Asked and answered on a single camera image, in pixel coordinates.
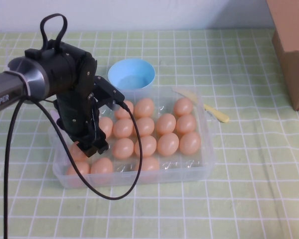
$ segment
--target blue bowl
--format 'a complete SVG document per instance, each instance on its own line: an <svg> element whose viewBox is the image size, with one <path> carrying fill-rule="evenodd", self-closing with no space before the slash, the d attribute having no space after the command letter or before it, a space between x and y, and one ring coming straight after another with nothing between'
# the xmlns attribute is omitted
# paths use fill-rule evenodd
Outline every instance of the blue bowl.
<svg viewBox="0 0 299 239"><path fill-rule="evenodd" d="M154 77L154 67L142 59L119 61L108 72L110 83L119 90L135 90L150 87Z"/></svg>

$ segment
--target cutting mat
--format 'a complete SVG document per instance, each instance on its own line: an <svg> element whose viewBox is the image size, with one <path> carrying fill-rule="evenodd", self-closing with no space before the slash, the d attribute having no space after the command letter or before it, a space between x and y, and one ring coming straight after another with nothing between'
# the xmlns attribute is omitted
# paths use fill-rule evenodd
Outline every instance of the cutting mat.
<svg viewBox="0 0 299 239"><path fill-rule="evenodd" d="M272 29L68 33L66 42L98 59L98 75L106 77L121 59L142 57L154 65L156 85L195 85L205 103L231 121L218 125L218 162L207 181L140 185L128 198L109 202L87 189L60 186L52 173L50 124L34 106L23 107L11 150L10 238L299 239L299 112L290 106L272 34ZM6 55L12 59L29 47L41 47L39 33L0 33L0 72ZM0 113L0 238L12 112ZM101 189L112 196L126 190Z"/></svg>

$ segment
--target black cable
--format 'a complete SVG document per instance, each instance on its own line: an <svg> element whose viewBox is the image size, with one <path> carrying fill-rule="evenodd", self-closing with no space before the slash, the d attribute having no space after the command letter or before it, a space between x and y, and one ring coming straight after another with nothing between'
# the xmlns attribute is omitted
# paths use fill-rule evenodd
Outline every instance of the black cable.
<svg viewBox="0 0 299 239"><path fill-rule="evenodd" d="M4 157L4 176L3 176L3 239L8 238L8 174L9 174L9 156L10 156L12 133L13 133L16 117L25 100L26 98L22 98L16 105L11 118L8 135L6 138L5 157Z"/></svg>
<svg viewBox="0 0 299 239"><path fill-rule="evenodd" d="M3 239L8 239L8 173L9 173L9 157L10 157L10 147L11 147L11 140L12 140L12 133L13 133L13 128L15 125L15 121L16 121L16 117L19 113L19 110L22 106L22 104L24 103L25 100L27 100L28 98L21 98L21 100L18 102L18 104L16 105L12 118L11 118L11 122L10 122L10 126L9 126L9 131L8 131L8 135L7 135L7 139L6 139L6 148L5 148L5 158L4 158L4 180L3 180ZM135 118L132 114L132 112L130 111L130 109L128 108L128 106L125 103L121 103L120 106L125 109L134 124L135 130L136 130L136 135L138 137L139 140L139 146L140 146L140 165L138 168L138 172L136 174L135 180L133 182L133 184L131 185L130 189L123 195L119 196L119 197L109 197L106 196L102 193L100 193L99 191L97 191L96 189L94 189L83 177L83 175L80 173L79 169L77 168L73 157L66 145L66 142L62 136L61 131L59 130L57 124L54 122L52 116L49 114L49 112L43 107L43 105L41 105L37 100L34 100L32 98L29 99L31 102L33 102L34 104L36 104L41 110L42 112L47 116L47 118L50 120L52 126L54 127L57 135L59 136L61 143L70 159L70 162L75 170L75 172L78 174L79 178L83 181L83 183L95 194L97 194L98 196L104 198L104 199L108 199L108 200L119 200L122 199L124 197L126 197L128 194L130 194L130 192L134 189L134 187L136 186L138 179L140 177L140 173L141 173L141 168L142 168L142 162L143 162L143 149L142 149L142 144L141 144L141 136L140 136L140 132L139 129L137 127Z"/></svg>
<svg viewBox="0 0 299 239"><path fill-rule="evenodd" d="M60 16L63 18L63 26L62 26L62 29L61 31L59 32L59 34L57 35L56 39L55 39L55 44L54 44L54 49L56 52L60 52L61 49L60 49L60 44L61 44L61 40L62 40L62 37L64 36L65 32L66 32L66 29L68 27L68 21L66 19L65 16L63 16L62 14L59 14L59 13L55 13L55 14L52 14L52 15L49 15L49 16L46 16L40 23L40 31L41 31L41 35L42 35L42 40L43 40L43 45L42 45L42 48L41 48L41 52L45 51L47 48L48 48L48 38L46 36L46 33L44 31L44 25L45 23L56 17L56 16Z"/></svg>

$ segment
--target brown egg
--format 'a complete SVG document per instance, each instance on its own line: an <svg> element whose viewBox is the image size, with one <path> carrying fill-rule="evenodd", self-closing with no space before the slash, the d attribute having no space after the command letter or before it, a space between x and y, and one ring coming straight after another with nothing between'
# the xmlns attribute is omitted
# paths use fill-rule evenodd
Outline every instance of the brown egg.
<svg viewBox="0 0 299 239"><path fill-rule="evenodd" d="M133 114L134 112L134 105L132 102L130 101L124 101L125 104L128 106L128 108L130 109L131 113ZM120 120L120 119L125 119L125 118L131 118L130 114L123 109L122 107L120 107L117 111L114 112L114 116Z"/></svg>
<svg viewBox="0 0 299 239"><path fill-rule="evenodd" d="M119 119L113 127L113 134L116 138L127 138L131 136L133 126L131 119Z"/></svg>
<svg viewBox="0 0 299 239"><path fill-rule="evenodd" d="M175 129L176 119L172 114L164 114L156 122L156 131L163 135L172 133Z"/></svg>
<svg viewBox="0 0 299 239"><path fill-rule="evenodd" d="M144 118L152 116L154 112L154 102L150 98L143 98L137 102L134 108L136 118Z"/></svg>
<svg viewBox="0 0 299 239"><path fill-rule="evenodd" d="M91 173L113 173L113 163L109 158L99 158L92 164Z"/></svg>
<svg viewBox="0 0 299 239"><path fill-rule="evenodd" d="M82 175L86 175L90 173L90 165L87 162L78 161L75 162L75 165L79 169L79 172ZM66 172L66 175L77 175L77 173L74 170L74 167L72 165L69 166L68 171Z"/></svg>
<svg viewBox="0 0 299 239"><path fill-rule="evenodd" d="M155 153L157 142L156 139L151 136L144 136L141 138L141 143L142 143L142 151L143 151L143 157L149 157L153 153ZM137 156L140 156L140 145L139 141L135 143L134 146L134 151Z"/></svg>
<svg viewBox="0 0 299 239"><path fill-rule="evenodd" d="M75 162L78 161L85 161L88 159L88 157L83 153L80 148L77 146L78 142L75 142L71 145L69 148L69 151L71 153L71 156Z"/></svg>
<svg viewBox="0 0 299 239"><path fill-rule="evenodd" d="M138 161L138 163L135 165L134 170L138 171L140 166L140 162ZM159 170L159 162L156 158L154 157L147 157L147 158L143 158L142 161L142 171L154 171L154 170Z"/></svg>
<svg viewBox="0 0 299 239"><path fill-rule="evenodd" d="M113 145L112 154L117 159L127 159L134 152L134 143L129 138L121 138Z"/></svg>
<svg viewBox="0 0 299 239"><path fill-rule="evenodd" d="M176 134L164 134L157 143L157 150L162 156L171 156L176 152L179 145L179 139Z"/></svg>
<svg viewBox="0 0 299 239"><path fill-rule="evenodd" d="M141 137L151 135L155 127L154 121L149 117L138 119L136 121L136 125L138 126ZM136 135L135 127L133 128L133 134Z"/></svg>
<svg viewBox="0 0 299 239"><path fill-rule="evenodd" d="M192 114L179 117L176 123L176 131L180 134L186 134L196 129L196 119Z"/></svg>
<svg viewBox="0 0 299 239"><path fill-rule="evenodd" d="M197 132L190 132L184 134L184 136L180 139L179 150L185 155L192 155L201 146L200 135Z"/></svg>
<svg viewBox="0 0 299 239"><path fill-rule="evenodd" d="M101 117L99 127L105 133L106 138L109 138L113 130L113 121L109 117Z"/></svg>
<svg viewBox="0 0 299 239"><path fill-rule="evenodd" d="M178 117L183 115L188 115L191 113L192 110L193 110L193 103L187 97L180 98L175 102L174 113Z"/></svg>

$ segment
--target brown cardboard box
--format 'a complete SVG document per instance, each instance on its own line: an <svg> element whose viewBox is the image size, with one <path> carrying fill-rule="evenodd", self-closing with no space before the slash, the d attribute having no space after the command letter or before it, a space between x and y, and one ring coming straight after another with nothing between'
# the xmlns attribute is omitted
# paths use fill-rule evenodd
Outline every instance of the brown cardboard box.
<svg viewBox="0 0 299 239"><path fill-rule="evenodd" d="M299 0L267 0L276 31L273 45L289 90L299 111Z"/></svg>

